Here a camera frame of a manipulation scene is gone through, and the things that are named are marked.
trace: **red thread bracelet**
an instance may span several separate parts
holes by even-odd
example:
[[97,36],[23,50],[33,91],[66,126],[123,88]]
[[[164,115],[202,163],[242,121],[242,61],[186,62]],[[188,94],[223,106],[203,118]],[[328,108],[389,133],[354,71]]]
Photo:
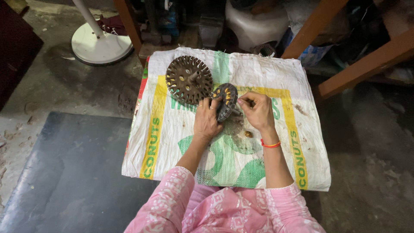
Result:
[[275,148],[275,147],[280,146],[280,141],[278,143],[274,144],[274,145],[265,145],[263,143],[263,139],[260,139],[260,141],[262,142],[262,146],[267,147],[267,148]]

